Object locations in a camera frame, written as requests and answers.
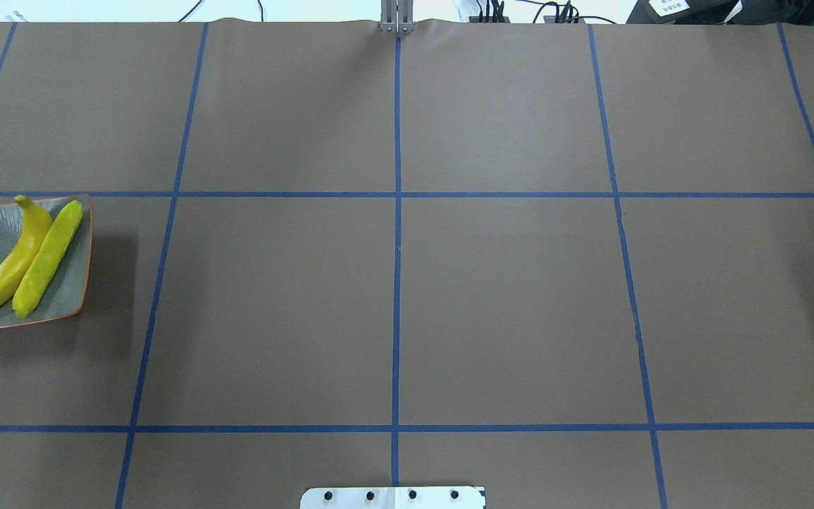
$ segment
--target plate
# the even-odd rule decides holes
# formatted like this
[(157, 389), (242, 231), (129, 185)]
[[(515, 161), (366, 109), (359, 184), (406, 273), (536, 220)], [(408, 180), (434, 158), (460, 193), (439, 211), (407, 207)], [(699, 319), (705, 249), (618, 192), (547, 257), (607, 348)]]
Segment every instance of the plate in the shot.
[[(81, 311), (83, 298), (87, 293), (87, 280), (90, 275), (90, 253), (93, 251), (93, 210), (90, 208), (90, 197), (80, 194), (74, 197), (57, 197), (57, 199), (33, 200), (43, 209), (48, 210), (52, 219), (58, 216), (61, 208), (77, 200), (83, 205), (83, 220), (71, 239), (68, 251), (46, 293), (42, 294), (40, 305), (27, 318), (14, 316), (11, 301), (0, 307), (0, 328), (29, 325), (31, 323), (58, 320)], [(20, 237), (20, 223), (23, 212), (17, 203), (0, 205), (0, 263), (11, 252)]]

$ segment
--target metal bracket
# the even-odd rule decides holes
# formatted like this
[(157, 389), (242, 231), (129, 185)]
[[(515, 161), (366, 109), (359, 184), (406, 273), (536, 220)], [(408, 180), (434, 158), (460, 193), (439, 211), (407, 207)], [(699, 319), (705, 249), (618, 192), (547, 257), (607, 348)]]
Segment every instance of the metal bracket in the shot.
[(413, 0), (382, 0), (379, 30), (397, 35), (413, 32)]

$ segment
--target black cable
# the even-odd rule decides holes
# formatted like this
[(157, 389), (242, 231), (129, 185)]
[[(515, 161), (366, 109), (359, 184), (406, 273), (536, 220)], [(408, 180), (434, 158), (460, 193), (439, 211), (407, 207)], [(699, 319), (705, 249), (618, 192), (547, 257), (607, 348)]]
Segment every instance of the black cable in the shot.
[(603, 18), (603, 17), (601, 17), (601, 16), (574, 16), (574, 17), (572, 17), (572, 18), (568, 18), (568, 19), (567, 19), (567, 21), (565, 21), (565, 23), (573, 23), (573, 22), (575, 22), (576, 20), (579, 20), (579, 19), (588, 19), (588, 18), (592, 18), (592, 19), (601, 19), (602, 21), (607, 21), (608, 23), (611, 23), (611, 25), (617, 25), (617, 23), (614, 23), (612, 20), (607, 19), (607, 18)]
[(200, 4), (202, 3), (203, 0), (198, 0), (196, 6), (191, 7), (190, 10), (187, 11), (187, 14), (185, 14), (184, 16), (181, 17), (181, 19), (178, 20), (178, 23), (181, 23), (183, 20), (187, 19), (187, 16), (190, 16), (190, 14), (193, 13), (197, 9), (197, 7), (200, 7)]
[(561, 6), (557, 2), (545, 2), (542, 6), (539, 7), (539, 10), (536, 11), (536, 16), (533, 17), (533, 23), (539, 20), (539, 14), (542, 13), (542, 10), (545, 9), (547, 6), (555, 7), (555, 17), (558, 16), (558, 11), (561, 9)]

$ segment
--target yellow-green vegetable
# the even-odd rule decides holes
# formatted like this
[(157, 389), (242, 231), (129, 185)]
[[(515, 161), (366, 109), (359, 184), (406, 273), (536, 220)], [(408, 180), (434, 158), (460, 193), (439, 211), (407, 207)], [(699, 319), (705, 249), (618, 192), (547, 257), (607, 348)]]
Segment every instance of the yellow-green vegetable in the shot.
[(40, 251), (37, 252), (36, 258), (33, 258), (30, 269), (23, 280), (20, 280), (20, 286), (14, 293), (12, 299), (14, 315), (26, 318), (40, 304), (42, 294), (46, 292), (49, 282), (59, 268), (61, 258), (68, 250), (68, 245), (71, 244), (71, 239), (74, 238), (82, 219), (83, 206), (77, 200), (62, 207), (46, 238), (43, 239)]
[(43, 239), (52, 224), (49, 212), (28, 197), (19, 194), (14, 197), (14, 201), (20, 206), (23, 218), (20, 222), (20, 238), (8, 257), (0, 264), (0, 306), (17, 290), (20, 280), (33, 262), (33, 257), (40, 251)]

